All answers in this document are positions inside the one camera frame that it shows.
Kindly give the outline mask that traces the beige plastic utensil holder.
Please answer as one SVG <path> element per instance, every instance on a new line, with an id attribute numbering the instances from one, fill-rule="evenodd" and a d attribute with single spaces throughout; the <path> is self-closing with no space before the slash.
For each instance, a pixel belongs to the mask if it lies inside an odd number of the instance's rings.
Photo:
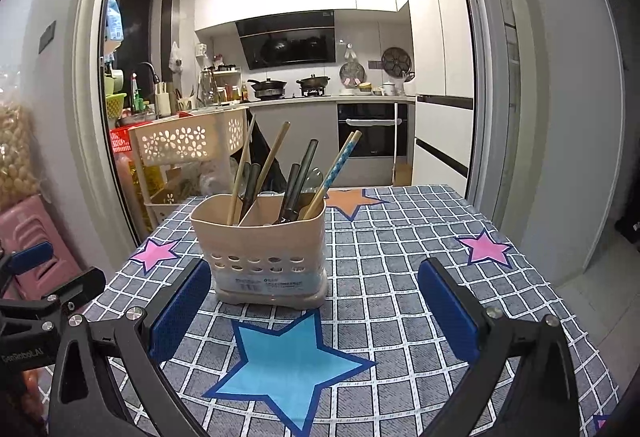
<path id="1" fill-rule="evenodd" d="M 314 217 L 279 223 L 280 194 L 263 194 L 239 223 L 229 225 L 231 197 L 217 194 L 190 215 L 212 287 L 227 304 L 257 304 L 307 310 L 328 294 L 326 208 Z"/>

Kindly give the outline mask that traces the white refrigerator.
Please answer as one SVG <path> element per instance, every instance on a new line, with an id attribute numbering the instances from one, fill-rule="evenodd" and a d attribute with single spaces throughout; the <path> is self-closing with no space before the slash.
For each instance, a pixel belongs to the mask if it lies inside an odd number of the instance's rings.
<path id="1" fill-rule="evenodd" d="M 475 74 L 468 0 L 396 0 L 409 7 L 416 94 L 412 182 L 468 188 Z"/>

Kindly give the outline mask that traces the wooden chopstick in holder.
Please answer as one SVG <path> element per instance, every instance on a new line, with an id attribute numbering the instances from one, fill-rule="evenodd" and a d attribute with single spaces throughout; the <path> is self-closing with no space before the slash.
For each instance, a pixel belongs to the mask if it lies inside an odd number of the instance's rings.
<path id="1" fill-rule="evenodd" d="M 264 186 L 265 180 L 268 176 L 268 173 L 270 171 L 271 165 L 273 163 L 274 160 L 276 160 L 277 154 L 280 150 L 280 147 L 282 146 L 282 142 L 286 136 L 286 134 L 288 134 L 288 130 L 291 127 L 291 123 L 288 121 L 285 121 L 281 128 L 280 131 L 278 133 L 278 136 L 276 138 L 276 140 L 273 142 L 273 146 L 271 147 L 269 153 L 268 153 L 268 157 L 266 159 L 266 162 L 264 165 L 262 165 L 262 170 L 259 173 L 258 179 L 257 179 L 257 183 L 256 183 L 256 187 L 255 187 L 255 191 L 254 191 L 254 197 L 257 197 L 258 194 L 260 194 L 260 191 L 262 191 L 262 186 Z"/>

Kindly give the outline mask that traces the built-in black oven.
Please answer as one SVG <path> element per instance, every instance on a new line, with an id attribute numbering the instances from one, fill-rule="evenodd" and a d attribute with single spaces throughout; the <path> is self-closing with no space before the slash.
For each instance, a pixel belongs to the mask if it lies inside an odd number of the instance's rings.
<path id="1" fill-rule="evenodd" d="M 408 153 L 408 105 L 395 102 L 347 102 L 337 105 L 338 144 L 354 131 L 361 137 L 354 158 L 405 157 Z"/>

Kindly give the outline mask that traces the dark translucent fork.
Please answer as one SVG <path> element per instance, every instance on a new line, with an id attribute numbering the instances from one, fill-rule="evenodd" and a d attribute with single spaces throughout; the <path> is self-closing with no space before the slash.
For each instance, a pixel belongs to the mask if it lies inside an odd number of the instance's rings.
<path id="1" fill-rule="evenodd" d="M 302 163 L 300 163 L 300 171 L 296 180 L 296 184 L 293 190 L 290 201 L 288 201 L 288 207 L 285 212 L 285 220 L 282 223 L 294 220 L 296 218 L 297 203 L 300 197 L 300 190 L 303 188 L 304 181 L 311 167 L 311 162 L 314 160 L 314 153 L 316 153 L 319 145 L 318 139 L 311 139 L 307 146 L 307 150 L 304 154 Z"/>

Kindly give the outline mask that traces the bag of dried beans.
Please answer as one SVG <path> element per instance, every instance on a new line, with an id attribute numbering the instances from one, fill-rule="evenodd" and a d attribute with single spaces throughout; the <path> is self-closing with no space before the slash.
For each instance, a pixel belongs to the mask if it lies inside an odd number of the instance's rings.
<path id="1" fill-rule="evenodd" d="M 1 104 L 0 206 L 11 209 L 40 191 L 32 163 L 32 125 L 27 111 L 15 102 Z"/>

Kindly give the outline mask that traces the plain wooden chopstick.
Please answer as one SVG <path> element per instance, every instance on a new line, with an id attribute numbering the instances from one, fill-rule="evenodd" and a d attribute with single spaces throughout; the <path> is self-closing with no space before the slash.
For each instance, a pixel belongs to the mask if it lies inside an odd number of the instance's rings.
<path id="1" fill-rule="evenodd" d="M 229 201 L 229 209 L 228 209 L 227 223 L 226 223 L 228 226 L 232 226 L 234 222 L 236 201 L 238 201 L 238 197 L 239 197 L 244 164 L 247 162 L 247 158 L 250 156 L 250 138 L 252 138 L 255 123 L 256 123 L 256 118 L 255 116 L 252 116 L 252 119 L 250 120 L 250 126 L 247 128 L 247 132 L 244 137 L 244 145 L 241 152 L 241 159 L 239 162 L 238 171 L 236 172 L 236 175 L 235 175 L 231 199 Z"/>

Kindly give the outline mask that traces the black range hood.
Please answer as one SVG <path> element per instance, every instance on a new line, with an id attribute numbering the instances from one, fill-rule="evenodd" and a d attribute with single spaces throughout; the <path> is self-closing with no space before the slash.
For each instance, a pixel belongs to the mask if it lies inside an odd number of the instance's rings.
<path id="1" fill-rule="evenodd" d="M 334 11 L 307 10 L 235 23 L 250 70 L 334 64 Z"/>

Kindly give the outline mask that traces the black wok on stove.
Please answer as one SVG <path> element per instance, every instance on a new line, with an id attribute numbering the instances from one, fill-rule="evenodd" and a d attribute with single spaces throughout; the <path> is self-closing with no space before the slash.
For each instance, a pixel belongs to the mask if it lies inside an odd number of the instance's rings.
<path id="1" fill-rule="evenodd" d="M 285 96 L 284 81 L 265 79 L 262 81 L 248 79 L 247 83 L 252 86 L 254 95 L 258 100 L 280 99 Z"/>

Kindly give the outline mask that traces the grey checked star tablecloth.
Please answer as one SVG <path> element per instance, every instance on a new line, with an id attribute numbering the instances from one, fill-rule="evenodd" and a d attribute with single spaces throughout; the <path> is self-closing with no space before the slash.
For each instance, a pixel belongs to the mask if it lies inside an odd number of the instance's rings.
<path id="1" fill-rule="evenodd" d="M 376 362 L 376 366 L 320 395 L 311 436 L 417 436 L 458 386 L 468 366 L 454 357 L 418 290 L 416 274 L 426 257 L 439 259 L 452 278 L 482 304 L 511 318 L 556 316 L 574 363 L 579 436 L 592 436 L 622 397 L 599 350 L 550 283 L 515 247 L 511 268 L 493 261 L 469 265 L 469 249 L 457 238 L 484 230 L 510 244 L 495 226 L 447 186 L 364 189 L 372 205 L 355 214 L 326 210 L 324 255 L 328 294 L 320 307 L 324 344 Z M 178 242 L 180 259 L 144 272 L 133 259 L 85 309 L 91 320 L 119 317 L 145 306 L 193 257 L 203 257 L 190 214 L 204 199 L 180 205 L 151 240 Z M 174 358 L 162 369 L 197 421 L 212 436 L 291 436 L 263 402 L 206 399 L 204 393 L 237 362 L 232 321 L 276 330 L 303 313 L 284 307 L 228 305 L 209 292 Z"/>

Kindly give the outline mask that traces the pink plastic stool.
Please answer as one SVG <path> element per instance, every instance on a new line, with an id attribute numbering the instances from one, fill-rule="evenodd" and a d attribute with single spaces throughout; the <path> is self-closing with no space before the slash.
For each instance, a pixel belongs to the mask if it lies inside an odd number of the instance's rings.
<path id="1" fill-rule="evenodd" d="M 1 214 L 1 242 L 11 252 L 21 252 L 42 242 L 53 247 L 49 261 L 14 279 L 14 289 L 21 298 L 39 299 L 81 274 L 40 196 L 31 196 Z"/>

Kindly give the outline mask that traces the green plastic basket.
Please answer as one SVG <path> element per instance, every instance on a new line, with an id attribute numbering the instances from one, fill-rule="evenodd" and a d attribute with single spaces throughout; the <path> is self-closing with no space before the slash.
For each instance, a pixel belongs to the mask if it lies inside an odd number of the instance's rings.
<path id="1" fill-rule="evenodd" d="M 126 97 L 126 93 L 114 93 L 105 97 L 107 119 L 117 121 L 122 116 Z"/>

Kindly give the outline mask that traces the translucent spoon with black handle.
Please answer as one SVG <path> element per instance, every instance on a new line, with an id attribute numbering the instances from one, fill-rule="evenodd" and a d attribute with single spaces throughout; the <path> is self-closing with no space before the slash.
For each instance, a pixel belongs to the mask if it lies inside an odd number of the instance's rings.
<path id="1" fill-rule="evenodd" d="M 262 167 L 259 163 L 252 163 L 247 168 L 248 174 L 246 179 L 246 186 L 244 196 L 242 197 L 242 209 L 239 220 L 242 220 L 247 214 L 248 210 L 252 206 L 255 200 L 256 187 Z"/>

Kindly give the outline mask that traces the beige perforated storage cart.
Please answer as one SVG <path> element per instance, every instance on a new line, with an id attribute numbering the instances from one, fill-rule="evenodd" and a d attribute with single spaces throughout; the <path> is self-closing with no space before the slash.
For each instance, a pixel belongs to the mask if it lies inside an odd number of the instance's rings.
<path id="1" fill-rule="evenodd" d="M 246 110 L 216 107 L 130 128 L 143 205 L 153 227 L 187 198 L 231 190 L 231 157 L 245 142 Z"/>

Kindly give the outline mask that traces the black pot on stove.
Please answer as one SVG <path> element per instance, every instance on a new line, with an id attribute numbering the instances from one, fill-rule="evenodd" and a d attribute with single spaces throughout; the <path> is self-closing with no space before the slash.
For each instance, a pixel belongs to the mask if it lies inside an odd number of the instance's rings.
<path id="1" fill-rule="evenodd" d="M 329 76 L 311 74 L 308 78 L 297 80 L 300 92 L 304 97 L 323 96 L 326 93 L 326 85 L 330 82 Z"/>

